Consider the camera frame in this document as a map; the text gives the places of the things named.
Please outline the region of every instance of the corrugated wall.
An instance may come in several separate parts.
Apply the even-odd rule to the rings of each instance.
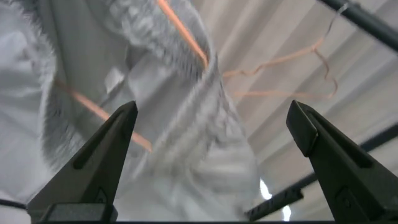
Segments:
[[[363,8],[398,27],[398,1],[362,0]],[[316,0],[193,0],[214,45],[220,70],[251,70],[262,62],[311,46],[322,37],[335,16]],[[314,107],[357,143],[398,121],[397,55],[337,18],[319,48],[327,58],[330,75],[339,88],[331,99],[281,96],[234,97],[270,193],[275,194],[311,173],[312,167],[294,144],[285,125],[290,102],[297,99]],[[266,68],[253,77],[225,78],[231,96],[236,91],[279,90],[327,95],[325,68],[314,55],[306,55]],[[398,174],[398,141],[371,154]],[[292,205],[291,220],[329,220],[319,184],[304,191],[305,199]],[[280,219],[273,214],[267,219]]]

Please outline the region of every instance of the clothing tag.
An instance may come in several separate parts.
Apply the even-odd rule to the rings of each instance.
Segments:
[[[113,67],[105,77],[106,94],[110,94],[118,85],[124,81],[125,74]]]

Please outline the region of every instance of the bright light spot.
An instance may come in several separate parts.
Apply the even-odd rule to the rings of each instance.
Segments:
[[[260,179],[260,192],[264,199],[269,200],[272,198],[272,194],[269,193],[267,185],[262,179]]]
[[[282,209],[282,213],[284,214],[284,221],[287,222],[290,220],[290,215],[292,214],[292,211],[290,207],[287,205]]]

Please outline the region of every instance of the garment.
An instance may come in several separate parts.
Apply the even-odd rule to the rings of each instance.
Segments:
[[[103,122],[57,88],[54,80],[59,79],[109,113],[127,101],[137,102],[134,131],[152,143],[152,152],[133,142],[129,147],[114,203],[120,220],[244,220],[243,211],[258,194],[256,161],[224,92],[216,52],[192,5],[169,1],[206,53],[206,69],[154,0],[36,4],[40,10],[24,19],[24,26],[43,30],[34,33],[44,44],[34,45],[33,53],[41,54],[28,55],[37,69],[21,79],[0,72],[2,81],[15,83],[0,93],[0,111],[13,105],[17,112],[0,116],[0,122],[11,120],[8,126],[31,130],[32,137],[21,142],[36,146],[32,163],[40,168],[32,172],[42,178],[30,194],[17,195],[12,187],[8,194],[28,200]],[[8,5],[2,6],[21,15]],[[38,25],[32,25],[33,17]],[[15,50],[16,45],[0,46]],[[35,96],[32,106],[23,107],[26,100],[10,94],[17,87]],[[29,125],[17,116],[26,111],[31,112]],[[7,138],[21,139],[21,133],[13,131]],[[2,144],[15,148],[7,141]],[[9,186],[0,178],[1,188]]]

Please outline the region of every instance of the gray fabric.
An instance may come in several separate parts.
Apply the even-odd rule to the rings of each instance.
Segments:
[[[137,101],[134,131],[153,152],[129,148],[115,201],[121,220],[244,219],[259,186],[253,153],[196,10],[188,1],[169,3],[207,54],[206,70],[156,1],[71,0],[50,1],[42,12],[56,27],[44,28],[58,49],[57,75],[110,113]],[[104,82],[115,68],[124,81],[109,94]],[[32,127],[40,136],[36,150],[57,171],[102,121],[70,104],[54,76],[36,79],[41,95]]]

